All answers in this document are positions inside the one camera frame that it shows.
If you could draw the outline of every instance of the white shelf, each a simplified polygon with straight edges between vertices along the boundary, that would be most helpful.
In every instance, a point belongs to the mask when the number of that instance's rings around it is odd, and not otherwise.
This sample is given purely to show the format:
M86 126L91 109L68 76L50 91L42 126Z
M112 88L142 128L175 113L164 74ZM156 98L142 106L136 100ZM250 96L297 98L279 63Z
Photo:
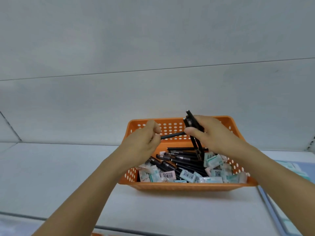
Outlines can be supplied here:
M18 143L0 158L0 211L49 217L116 146ZM309 152L264 151L315 162ZM97 225L168 235L278 235L257 188L137 191L117 185Z

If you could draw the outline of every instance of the person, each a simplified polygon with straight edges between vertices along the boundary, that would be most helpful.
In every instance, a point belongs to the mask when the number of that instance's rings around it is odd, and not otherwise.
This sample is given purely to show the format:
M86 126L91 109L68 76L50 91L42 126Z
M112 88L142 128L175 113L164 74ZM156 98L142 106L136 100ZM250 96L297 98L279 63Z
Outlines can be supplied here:
M304 236L315 234L315 185L239 139L217 119L196 115L205 129L185 133L209 150L234 159L246 168ZM33 236L88 236L114 186L125 172L144 163L160 144L159 125L149 120L122 144L42 224Z

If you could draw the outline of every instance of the person's right hand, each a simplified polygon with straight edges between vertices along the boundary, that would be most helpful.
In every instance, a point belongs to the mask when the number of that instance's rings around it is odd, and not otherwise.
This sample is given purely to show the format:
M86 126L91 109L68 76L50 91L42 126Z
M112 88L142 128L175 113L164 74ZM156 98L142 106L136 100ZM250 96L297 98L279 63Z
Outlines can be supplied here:
M194 117L204 127L205 132L194 127L187 127L184 131L186 134L199 139L209 151L233 157L244 147L250 146L228 130L218 119L202 115L194 115Z

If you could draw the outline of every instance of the basket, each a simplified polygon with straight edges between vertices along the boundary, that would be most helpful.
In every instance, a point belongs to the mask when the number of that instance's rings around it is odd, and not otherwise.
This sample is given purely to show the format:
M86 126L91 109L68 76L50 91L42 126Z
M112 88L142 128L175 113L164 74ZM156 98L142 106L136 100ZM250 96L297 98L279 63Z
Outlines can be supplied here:
M240 139L243 136L239 132L233 118L230 116L213 116L214 118L221 121L221 123L233 132ZM145 126L149 119L136 119L131 120L128 123L125 137L128 137L132 132L138 128ZM183 118L158 118L154 119L161 127L161 135L168 135L176 132L181 132L185 128ZM182 135L170 139L161 140L160 145L156 151L152 154L155 156L160 151L167 151L167 147L192 147L192 143L189 135ZM238 174L241 171L245 171L242 166L228 158L228 163L232 165L234 174ZM136 168L129 169L119 181L121 185L129 185L137 190L187 190L187 191L230 191L245 186L257 186L257 181L250 176L247 177L246 184L238 183L173 183L173 182L137 182L138 171Z

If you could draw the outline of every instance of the barcode label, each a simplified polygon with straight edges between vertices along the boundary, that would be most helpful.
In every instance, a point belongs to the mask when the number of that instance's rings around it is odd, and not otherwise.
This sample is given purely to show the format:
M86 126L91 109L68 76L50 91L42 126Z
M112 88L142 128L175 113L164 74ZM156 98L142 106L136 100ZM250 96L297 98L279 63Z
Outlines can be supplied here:
M172 179L172 180L176 180L176 175L175 175L175 171L167 171L167 172L163 172L161 173L161 176L164 176L168 179Z
M188 171L184 171L183 175L187 176L189 179L193 179L194 178L194 175L189 173Z

